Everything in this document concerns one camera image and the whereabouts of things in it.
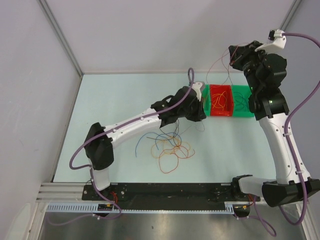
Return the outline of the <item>red bin middle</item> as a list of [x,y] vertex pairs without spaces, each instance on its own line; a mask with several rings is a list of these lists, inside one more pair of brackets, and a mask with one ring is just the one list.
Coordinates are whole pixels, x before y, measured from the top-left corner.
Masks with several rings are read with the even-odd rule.
[[212,117],[231,117],[234,110],[232,88],[230,85],[210,84]]

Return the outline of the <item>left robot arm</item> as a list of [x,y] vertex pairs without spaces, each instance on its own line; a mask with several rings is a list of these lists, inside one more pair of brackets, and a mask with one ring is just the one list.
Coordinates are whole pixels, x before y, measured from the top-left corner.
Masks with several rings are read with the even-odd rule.
[[144,112],[113,125],[93,124],[85,139],[85,154],[91,164],[93,194],[100,200],[110,196],[109,167],[114,162],[114,149],[123,142],[154,129],[175,123],[179,118],[200,122],[206,118],[202,93],[203,82],[180,88],[155,102]]

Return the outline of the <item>green bin left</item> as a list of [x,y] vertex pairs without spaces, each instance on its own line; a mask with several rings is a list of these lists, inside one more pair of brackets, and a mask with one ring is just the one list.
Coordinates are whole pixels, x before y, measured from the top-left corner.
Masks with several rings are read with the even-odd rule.
[[210,94],[210,86],[208,84],[205,85],[202,91],[203,98],[203,110],[207,117],[211,115],[211,94]]

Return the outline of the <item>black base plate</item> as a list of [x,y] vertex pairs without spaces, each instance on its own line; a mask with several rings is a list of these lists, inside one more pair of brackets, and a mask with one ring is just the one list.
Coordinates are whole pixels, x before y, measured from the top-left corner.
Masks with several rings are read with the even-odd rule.
[[111,183],[100,193],[120,208],[166,210],[205,210],[225,202],[249,205],[254,199],[232,183]]

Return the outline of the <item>green bin right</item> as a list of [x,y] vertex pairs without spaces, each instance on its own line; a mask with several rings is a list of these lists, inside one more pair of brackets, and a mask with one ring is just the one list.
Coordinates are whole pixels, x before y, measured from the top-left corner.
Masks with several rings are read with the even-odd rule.
[[232,85],[233,114],[235,118],[253,118],[254,114],[249,109],[250,87],[247,85]]

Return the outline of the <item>aluminium frame post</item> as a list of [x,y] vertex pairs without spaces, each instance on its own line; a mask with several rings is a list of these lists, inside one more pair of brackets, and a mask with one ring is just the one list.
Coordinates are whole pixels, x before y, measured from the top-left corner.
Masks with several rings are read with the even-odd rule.
[[67,58],[69,59],[71,65],[73,66],[74,70],[76,71],[77,75],[82,78],[84,73],[80,67],[80,64],[78,63],[76,56],[70,47],[70,44],[65,37],[65,34],[63,33],[63,30],[61,29],[50,5],[46,0],[37,0],[36,1],[38,5],[40,6],[44,16],[46,17],[49,25],[51,26],[58,42],[60,43],[63,51],[65,52]]
[[292,20],[294,19],[296,13],[298,12],[299,8],[301,7],[303,0],[294,0],[287,11],[283,21],[280,24],[279,29],[282,31],[286,31],[290,26]]

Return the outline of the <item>aluminium frame post right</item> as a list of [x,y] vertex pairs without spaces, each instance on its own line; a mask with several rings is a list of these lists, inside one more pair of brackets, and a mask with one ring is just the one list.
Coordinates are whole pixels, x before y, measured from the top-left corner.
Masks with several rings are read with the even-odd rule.
[[287,11],[283,21],[280,24],[279,29],[282,31],[286,31],[290,26],[292,20],[294,19],[296,13],[298,12],[299,8],[301,7],[303,0],[294,0]]

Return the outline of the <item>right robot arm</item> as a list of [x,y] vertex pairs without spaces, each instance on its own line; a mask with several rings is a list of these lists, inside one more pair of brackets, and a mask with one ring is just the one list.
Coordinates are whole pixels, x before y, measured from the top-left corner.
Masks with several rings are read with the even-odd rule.
[[291,125],[286,123],[289,108],[280,85],[286,77],[287,60],[265,51],[262,43],[253,41],[228,48],[230,66],[242,71],[248,86],[249,110],[254,114],[267,138],[276,171],[272,180],[243,175],[230,188],[231,196],[242,201],[248,194],[264,198],[270,207],[302,201],[320,190],[319,179],[313,179],[297,150]]

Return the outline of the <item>aluminium frame post left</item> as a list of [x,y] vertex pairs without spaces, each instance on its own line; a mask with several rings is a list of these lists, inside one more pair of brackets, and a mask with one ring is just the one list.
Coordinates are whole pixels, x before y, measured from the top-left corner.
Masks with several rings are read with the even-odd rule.
[[36,1],[38,5],[40,6],[44,16],[46,17],[49,25],[51,26],[58,42],[60,43],[63,51],[65,52],[67,58],[69,59],[71,65],[73,66],[74,70],[76,71],[77,75],[82,78],[84,73],[80,67],[80,64],[78,63],[76,56],[70,47],[70,44],[65,37],[65,34],[63,33],[63,30],[61,29],[50,5],[46,0],[37,0]]

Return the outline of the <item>green bin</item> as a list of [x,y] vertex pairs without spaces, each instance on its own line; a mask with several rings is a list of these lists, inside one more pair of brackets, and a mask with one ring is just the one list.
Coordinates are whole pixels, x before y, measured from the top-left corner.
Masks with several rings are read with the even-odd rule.
[[253,118],[254,114],[249,109],[250,87],[247,85],[232,85],[233,114],[235,118]]
[[207,117],[211,115],[211,94],[210,94],[210,86],[208,84],[205,85],[202,91],[203,98],[203,110]]

